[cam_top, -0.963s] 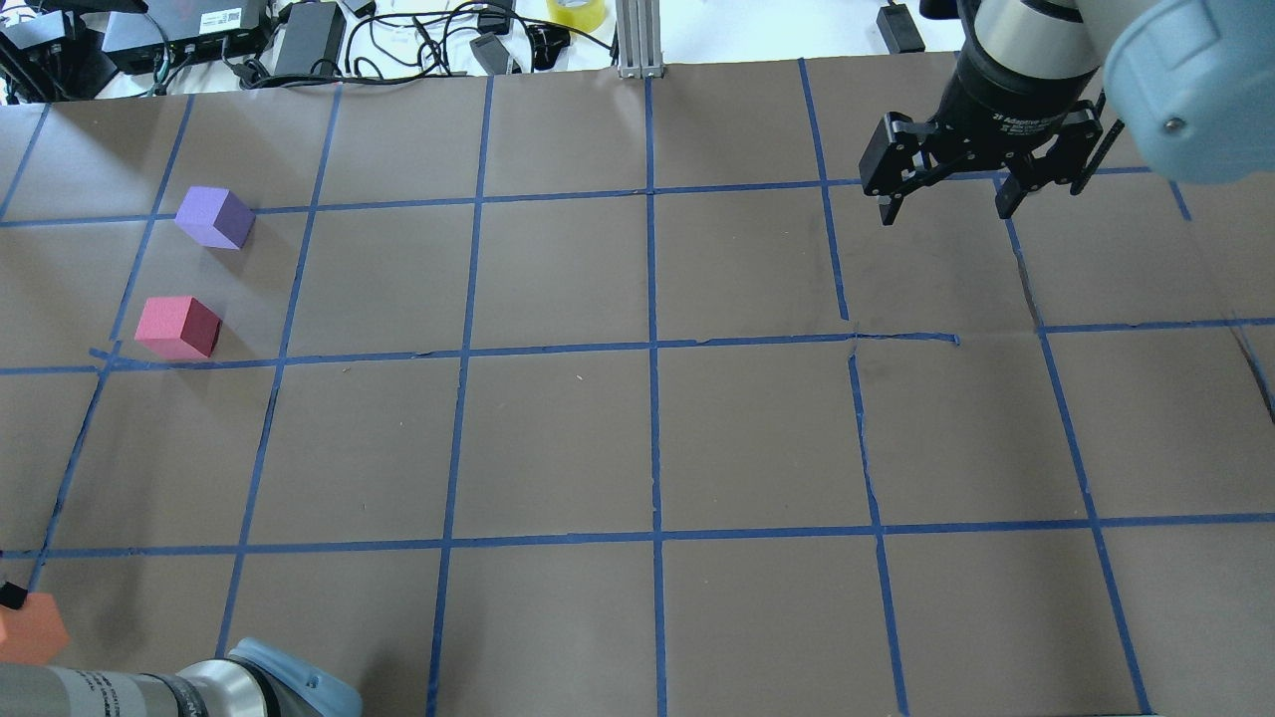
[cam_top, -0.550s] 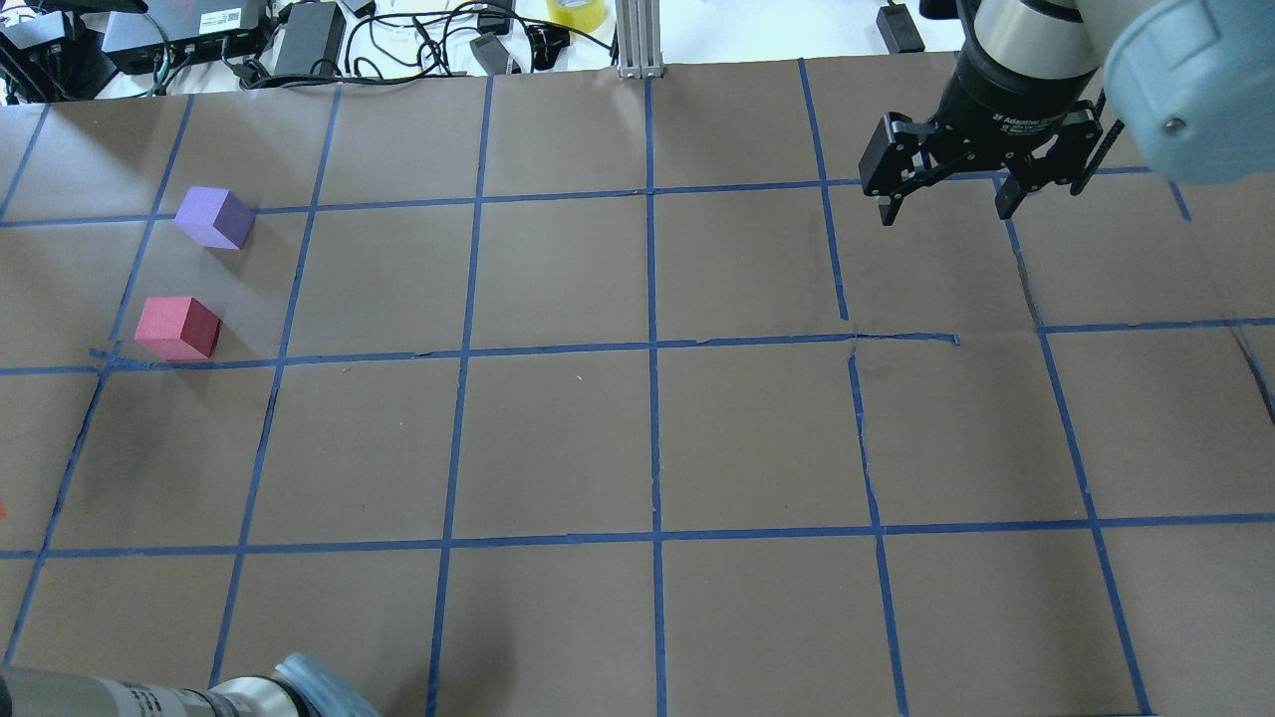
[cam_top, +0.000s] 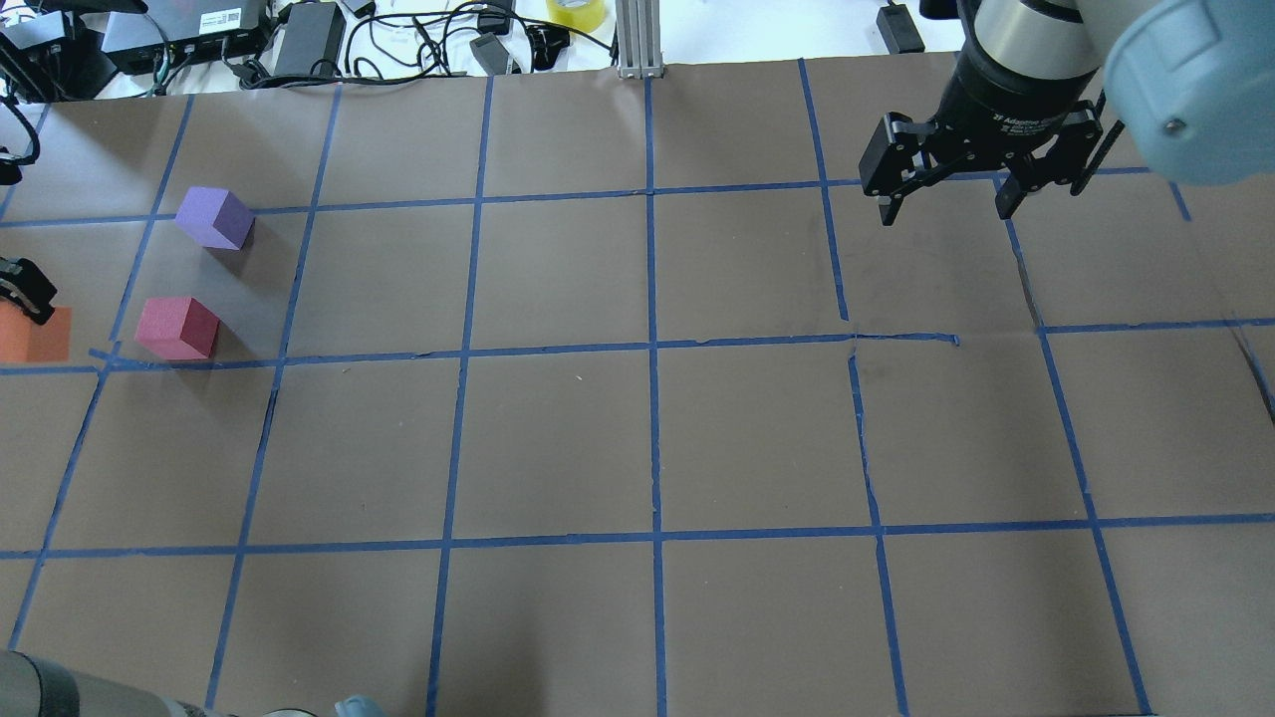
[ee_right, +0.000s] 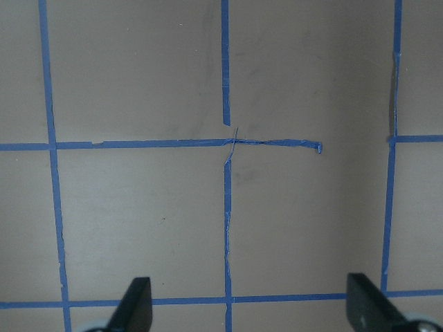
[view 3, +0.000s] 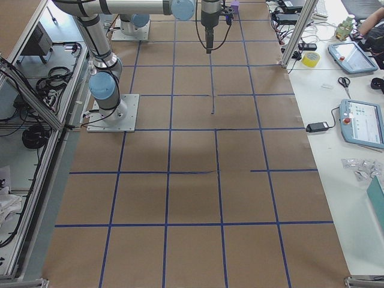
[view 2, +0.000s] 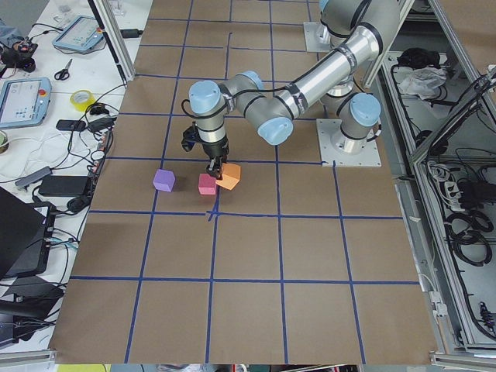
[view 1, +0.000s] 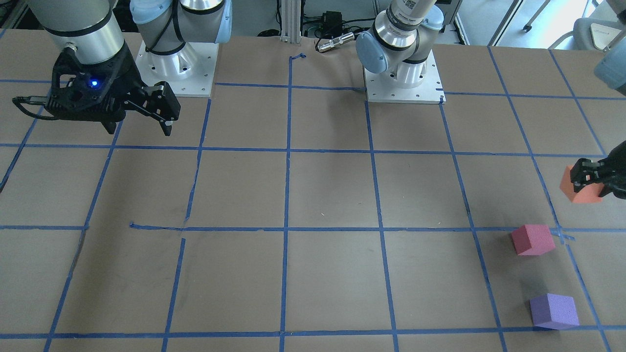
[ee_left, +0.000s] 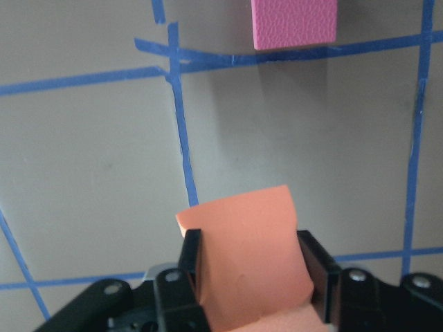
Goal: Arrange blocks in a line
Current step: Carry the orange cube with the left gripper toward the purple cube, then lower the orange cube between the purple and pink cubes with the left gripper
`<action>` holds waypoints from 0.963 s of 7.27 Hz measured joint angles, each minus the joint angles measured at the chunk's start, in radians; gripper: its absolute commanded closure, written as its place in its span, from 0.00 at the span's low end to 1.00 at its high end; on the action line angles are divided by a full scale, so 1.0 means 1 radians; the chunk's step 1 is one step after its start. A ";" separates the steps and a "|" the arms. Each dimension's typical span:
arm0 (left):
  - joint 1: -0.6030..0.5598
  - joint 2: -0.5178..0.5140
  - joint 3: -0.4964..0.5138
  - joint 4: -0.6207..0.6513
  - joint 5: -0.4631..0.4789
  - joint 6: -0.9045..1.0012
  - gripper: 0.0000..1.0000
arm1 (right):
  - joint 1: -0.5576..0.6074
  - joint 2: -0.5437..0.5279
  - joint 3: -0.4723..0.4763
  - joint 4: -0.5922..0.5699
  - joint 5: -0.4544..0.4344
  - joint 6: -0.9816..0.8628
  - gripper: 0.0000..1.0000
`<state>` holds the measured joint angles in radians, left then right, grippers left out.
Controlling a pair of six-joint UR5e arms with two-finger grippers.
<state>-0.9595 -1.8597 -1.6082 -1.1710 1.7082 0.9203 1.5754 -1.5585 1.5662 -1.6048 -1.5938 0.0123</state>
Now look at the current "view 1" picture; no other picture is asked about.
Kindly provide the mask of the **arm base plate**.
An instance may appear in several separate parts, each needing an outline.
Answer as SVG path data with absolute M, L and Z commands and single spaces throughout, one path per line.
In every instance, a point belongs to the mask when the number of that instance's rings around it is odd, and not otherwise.
M 148 86 L 168 82 L 176 97 L 209 98 L 219 48 L 217 43 L 186 43 L 178 53 L 161 56 L 145 51 L 142 42 L 135 63 Z
M 433 51 L 425 62 L 400 62 L 380 74 L 363 69 L 367 100 L 372 103 L 443 104 L 447 102 Z

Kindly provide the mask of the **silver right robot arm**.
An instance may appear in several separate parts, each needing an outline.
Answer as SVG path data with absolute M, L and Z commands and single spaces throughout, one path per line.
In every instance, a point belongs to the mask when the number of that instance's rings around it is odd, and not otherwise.
M 128 110 L 159 123 L 169 136 L 181 105 L 171 83 L 202 76 L 194 43 L 218 45 L 232 35 L 230 0 L 132 0 L 144 63 L 134 60 L 109 0 L 29 0 L 60 49 L 46 96 L 13 98 L 27 116 L 97 122 L 114 134 Z

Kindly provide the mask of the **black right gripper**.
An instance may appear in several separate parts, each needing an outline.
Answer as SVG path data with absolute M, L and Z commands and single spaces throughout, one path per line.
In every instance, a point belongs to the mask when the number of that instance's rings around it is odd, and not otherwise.
M 56 120 L 100 122 L 113 134 L 127 110 L 135 110 L 159 123 L 170 136 L 181 105 L 168 82 L 146 86 L 134 56 L 123 46 L 102 63 L 81 63 L 77 51 L 65 47 L 53 67 L 53 81 L 45 111 Z

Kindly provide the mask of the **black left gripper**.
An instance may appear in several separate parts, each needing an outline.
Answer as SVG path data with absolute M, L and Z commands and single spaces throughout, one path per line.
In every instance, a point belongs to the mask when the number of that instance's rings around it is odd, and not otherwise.
M 626 199 L 626 143 L 615 147 L 607 158 L 593 162 L 580 158 L 570 170 L 570 180 L 575 194 L 603 198 L 612 193 L 616 198 Z

